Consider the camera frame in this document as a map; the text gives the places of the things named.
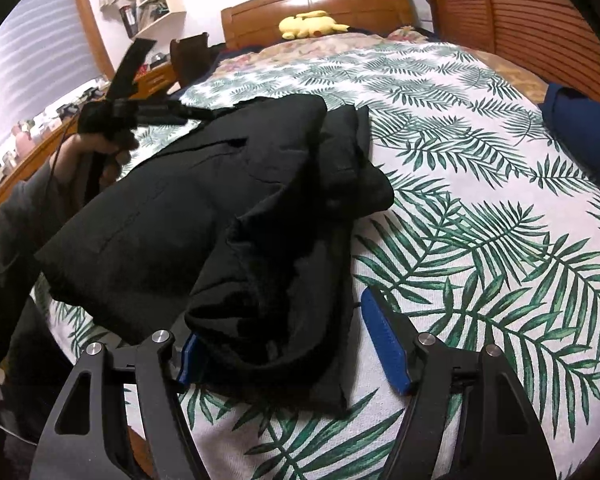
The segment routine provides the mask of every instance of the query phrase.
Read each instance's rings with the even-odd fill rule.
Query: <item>stuffed animal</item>
[[[302,12],[289,16],[278,26],[285,40],[299,40],[301,38],[319,38],[334,31],[345,32],[349,25],[339,25],[330,18],[324,10]]]

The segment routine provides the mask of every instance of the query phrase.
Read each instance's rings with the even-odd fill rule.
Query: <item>louvered closet door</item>
[[[495,53],[600,102],[600,41],[569,0],[491,0]]]
[[[490,8],[487,0],[436,0],[437,33],[452,43],[490,50]]]

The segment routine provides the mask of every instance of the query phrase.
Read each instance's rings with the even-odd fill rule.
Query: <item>white blind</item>
[[[99,75],[75,0],[21,0],[0,26],[0,144]]]

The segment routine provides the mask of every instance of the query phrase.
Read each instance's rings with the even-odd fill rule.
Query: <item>folded black garment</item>
[[[600,103],[551,83],[540,109],[547,128],[600,187]]]
[[[67,223],[37,254],[51,293],[131,344],[185,312],[245,384],[344,409],[352,221],[394,201],[369,139],[368,108],[328,112],[304,94],[239,105]]]

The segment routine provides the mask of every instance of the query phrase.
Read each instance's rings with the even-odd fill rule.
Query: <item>leaf-patterned bedspread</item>
[[[372,109],[372,161],[396,200],[354,229],[357,297],[377,285],[419,330],[448,345],[500,345],[566,478],[600,437],[599,190],[531,102],[449,44],[380,44],[237,72],[193,86],[183,101],[220,107],[293,92],[319,94],[329,108]],[[189,129],[140,131],[130,166]],[[49,322],[73,359],[103,332],[81,308],[55,302]],[[376,478],[407,401],[387,385],[359,313],[349,356],[345,420],[192,387],[182,409],[211,478]],[[141,431],[130,390],[129,419]],[[448,467],[458,405],[454,398],[438,474]]]

